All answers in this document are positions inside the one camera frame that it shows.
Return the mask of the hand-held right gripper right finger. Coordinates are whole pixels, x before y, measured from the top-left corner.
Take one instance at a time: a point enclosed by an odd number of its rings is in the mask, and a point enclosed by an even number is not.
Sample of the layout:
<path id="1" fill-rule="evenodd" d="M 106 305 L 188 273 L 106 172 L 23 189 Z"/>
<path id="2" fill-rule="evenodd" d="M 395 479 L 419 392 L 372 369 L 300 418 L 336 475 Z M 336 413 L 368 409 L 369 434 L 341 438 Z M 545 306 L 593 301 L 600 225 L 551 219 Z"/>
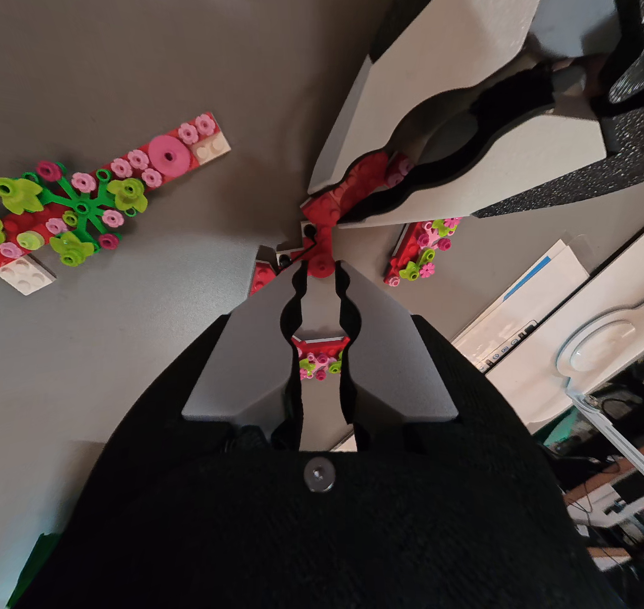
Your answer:
<path id="1" fill-rule="evenodd" d="M 411 313 L 346 261 L 335 267 L 342 352 L 340 401 L 358 426 L 449 422 L 458 412 Z"/>

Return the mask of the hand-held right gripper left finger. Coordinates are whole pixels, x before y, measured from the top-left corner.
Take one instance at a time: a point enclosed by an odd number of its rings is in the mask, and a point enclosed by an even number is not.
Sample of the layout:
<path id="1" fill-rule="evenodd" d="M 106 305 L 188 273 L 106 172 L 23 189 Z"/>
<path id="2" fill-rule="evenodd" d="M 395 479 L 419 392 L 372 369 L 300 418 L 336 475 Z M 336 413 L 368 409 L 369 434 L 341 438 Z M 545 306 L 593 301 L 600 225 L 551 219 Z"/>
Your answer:
<path id="1" fill-rule="evenodd" d="M 307 262 L 298 261 L 229 316 L 181 414 L 192 421 L 279 426 L 299 379 L 292 337 L 302 325 Z"/>

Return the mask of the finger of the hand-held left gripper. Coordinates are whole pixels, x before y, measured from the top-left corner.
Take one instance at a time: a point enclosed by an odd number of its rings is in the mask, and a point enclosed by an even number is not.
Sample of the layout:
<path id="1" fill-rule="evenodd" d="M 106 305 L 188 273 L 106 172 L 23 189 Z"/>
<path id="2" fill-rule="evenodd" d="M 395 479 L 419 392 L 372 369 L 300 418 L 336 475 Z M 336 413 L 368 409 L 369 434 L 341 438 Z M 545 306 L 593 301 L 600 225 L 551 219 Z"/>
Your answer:
<path id="1" fill-rule="evenodd" d="M 591 163 L 607 150 L 598 117 L 588 101 L 557 101 L 501 135 L 482 158 L 437 187 L 398 186 L 375 192 L 346 213 L 341 228 L 377 227 L 466 217 Z"/>
<path id="2" fill-rule="evenodd" d="M 382 56 L 366 56 L 318 156 L 308 194 L 342 181 L 416 106 L 479 84 L 526 39 L 540 0 L 432 0 Z"/>

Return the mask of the red lego hinge section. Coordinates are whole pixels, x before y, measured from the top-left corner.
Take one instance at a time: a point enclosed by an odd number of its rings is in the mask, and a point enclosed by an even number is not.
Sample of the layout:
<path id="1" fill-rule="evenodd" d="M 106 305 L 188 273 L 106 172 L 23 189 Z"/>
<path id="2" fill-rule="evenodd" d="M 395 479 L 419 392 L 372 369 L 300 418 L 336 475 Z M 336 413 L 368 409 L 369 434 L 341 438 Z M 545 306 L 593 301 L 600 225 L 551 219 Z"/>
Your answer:
<path id="1" fill-rule="evenodd" d="M 293 263 L 305 261 L 308 275 L 327 278 L 335 271 L 332 246 L 332 227 L 300 222 L 302 244 L 292 249 L 259 251 L 254 262 L 248 296 L 252 296 L 269 284 L 277 275 Z"/>

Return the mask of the plain red lego plate section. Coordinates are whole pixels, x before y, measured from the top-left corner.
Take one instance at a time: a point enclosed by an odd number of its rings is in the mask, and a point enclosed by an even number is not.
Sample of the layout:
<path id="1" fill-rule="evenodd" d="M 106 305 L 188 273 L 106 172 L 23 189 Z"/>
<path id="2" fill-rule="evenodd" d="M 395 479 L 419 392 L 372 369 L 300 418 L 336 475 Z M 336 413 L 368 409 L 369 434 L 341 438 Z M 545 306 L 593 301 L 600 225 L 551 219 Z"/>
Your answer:
<path id="1" fill-rule="evenodd" d="M 342 182 L 309 198 L 302 213 L 315 226 L 333 227 L 380 187 L 390 189 L 402 182 L 414 166 L 413 160 L 400 152 L 392 157 L 384 151 L 368 154 L 351 167 Z"/>

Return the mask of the small red flowered lego section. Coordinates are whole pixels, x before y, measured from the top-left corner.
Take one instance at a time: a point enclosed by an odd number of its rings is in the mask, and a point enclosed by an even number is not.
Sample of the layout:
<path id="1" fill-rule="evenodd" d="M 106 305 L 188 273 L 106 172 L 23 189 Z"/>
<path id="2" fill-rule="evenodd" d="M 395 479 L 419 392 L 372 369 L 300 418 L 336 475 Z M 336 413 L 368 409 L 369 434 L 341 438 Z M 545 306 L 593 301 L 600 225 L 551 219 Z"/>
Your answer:
<path id="1" fill-rule="evenodd" d="M 300 379 L 326 380 L 329 375 L 339 375 L 342 369 L 342 353 L 350 342 L 347 336 L 320 340 L 301 340 L 292 336 L 300 365 Z"/>
<path id="2" fill-rule="evenodd" d="M 384 271 L 383 282 L 397 287 L 435 274 L 437 254 L 450 250 L 461 217 L 433 219 L 407 224 L 400 234 Z"/>

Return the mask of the red lego strip green stem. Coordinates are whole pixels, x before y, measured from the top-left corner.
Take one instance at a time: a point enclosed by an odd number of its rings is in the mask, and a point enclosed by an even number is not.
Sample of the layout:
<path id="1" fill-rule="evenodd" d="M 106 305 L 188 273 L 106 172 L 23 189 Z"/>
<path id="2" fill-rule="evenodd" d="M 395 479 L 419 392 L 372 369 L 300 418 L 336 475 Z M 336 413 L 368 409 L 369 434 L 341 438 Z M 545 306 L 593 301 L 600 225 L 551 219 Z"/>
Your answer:
<path id="1" fill-rule="evenodd" d="M 55 278 L 32 258 L 50 247 L 66 267 L 115 251 L 125 221 L 142 214 L 150 192 L 230 151 L 205 112 L 90 172 L 40 161 L 35 171 L 1 178 L 1 280 L 28 296 Z"/>

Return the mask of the white instruction booklet blue stripe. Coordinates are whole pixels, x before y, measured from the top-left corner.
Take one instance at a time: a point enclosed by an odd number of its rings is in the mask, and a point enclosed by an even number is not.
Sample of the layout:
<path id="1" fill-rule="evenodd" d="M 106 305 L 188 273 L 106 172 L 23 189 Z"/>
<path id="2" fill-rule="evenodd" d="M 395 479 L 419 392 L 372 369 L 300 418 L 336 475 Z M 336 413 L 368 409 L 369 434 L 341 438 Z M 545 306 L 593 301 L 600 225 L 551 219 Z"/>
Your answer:
<path id="1" fill-rule="evenodd" d="M 579 238 L 558 240 L 453 340 L 476 369 L 491 370 L 589 278 Z"/>

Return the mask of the white board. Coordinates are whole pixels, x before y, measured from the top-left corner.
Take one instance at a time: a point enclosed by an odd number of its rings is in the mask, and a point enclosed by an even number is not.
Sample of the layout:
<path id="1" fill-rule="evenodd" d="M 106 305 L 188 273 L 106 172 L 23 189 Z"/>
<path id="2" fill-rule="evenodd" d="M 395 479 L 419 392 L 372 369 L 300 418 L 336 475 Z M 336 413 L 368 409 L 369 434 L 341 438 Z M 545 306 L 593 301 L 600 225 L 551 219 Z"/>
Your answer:
<path id="1" fill-rule="evenodd" d="M 600 315 L 643 302 L 643 236 L 586 281 L 485 376 L 524 425 L 539 428 L 570 407 L 556 358 L 565 342 Z"/>

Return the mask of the white rounded plastic object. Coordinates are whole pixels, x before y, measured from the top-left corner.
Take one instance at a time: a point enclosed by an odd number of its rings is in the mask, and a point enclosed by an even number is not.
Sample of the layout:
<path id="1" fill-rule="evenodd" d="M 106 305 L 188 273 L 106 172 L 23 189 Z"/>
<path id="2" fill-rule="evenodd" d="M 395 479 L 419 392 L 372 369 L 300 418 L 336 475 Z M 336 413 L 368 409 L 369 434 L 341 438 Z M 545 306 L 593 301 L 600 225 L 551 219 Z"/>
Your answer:
<path id="1" fill-rule="evenodd" d="M 586 323 L 560 348 L 555 366 L 568 396 L 581 396 L 643 356 L 643 305 Z"/>

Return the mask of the teal object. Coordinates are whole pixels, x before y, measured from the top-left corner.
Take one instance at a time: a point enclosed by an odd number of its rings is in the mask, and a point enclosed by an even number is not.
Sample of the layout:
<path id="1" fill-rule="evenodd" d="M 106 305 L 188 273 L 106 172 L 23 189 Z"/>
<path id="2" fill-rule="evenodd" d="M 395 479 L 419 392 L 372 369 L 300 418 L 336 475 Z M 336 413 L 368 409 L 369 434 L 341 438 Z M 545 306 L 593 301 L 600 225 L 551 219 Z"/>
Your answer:
<path id="1" fill-rule="evenodd" d="M 571 436 L 577 418 L 577 408 L 571 406 L 558 417 L 537 430 L 533 434 L 533 438 L 537 443 L 545 445 L 546 447 L 552 447 L 553 445 L 566 441 Z"/>

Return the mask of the white metal bar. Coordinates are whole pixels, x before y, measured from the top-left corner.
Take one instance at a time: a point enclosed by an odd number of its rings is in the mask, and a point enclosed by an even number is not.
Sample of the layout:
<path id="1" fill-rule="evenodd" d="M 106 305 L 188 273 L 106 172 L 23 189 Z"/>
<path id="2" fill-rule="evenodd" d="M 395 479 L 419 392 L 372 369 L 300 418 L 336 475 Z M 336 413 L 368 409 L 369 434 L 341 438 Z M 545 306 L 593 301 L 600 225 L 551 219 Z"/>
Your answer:
<path id="1" fill-rule="evenodd" d="M 630 460 L 643 461 L 638 448 L 616 426 L 614 417 L 605 411 L 609 403 L 643 404 L 643 399 L 621 384 L 608 383 L 591 393 L 580 394 L 570 385 L 565 388 L 566 395 L 582 416 L 595 428 L 615 450 L 615 454 Z"/>

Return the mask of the green box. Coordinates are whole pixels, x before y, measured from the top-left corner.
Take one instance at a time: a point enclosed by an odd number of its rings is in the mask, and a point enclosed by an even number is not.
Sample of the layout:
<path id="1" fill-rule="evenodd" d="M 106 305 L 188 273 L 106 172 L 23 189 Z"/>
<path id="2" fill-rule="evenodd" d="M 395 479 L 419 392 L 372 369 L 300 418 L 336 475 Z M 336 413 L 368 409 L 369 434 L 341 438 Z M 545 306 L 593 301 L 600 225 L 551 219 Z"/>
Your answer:
<path id="1" fill-rule="evenodd" d="M 36 543 L 28 556 L 28 559 L 22 568 L 18 577 L 15 588 L 13 589 L 6 608 L 14 608 L 20 598 L 29 588 L 36 575 L 40 572 L 45 562 L 51 556 L 52 552 L 60 542 L 61 533 L 40 534 Z"/>

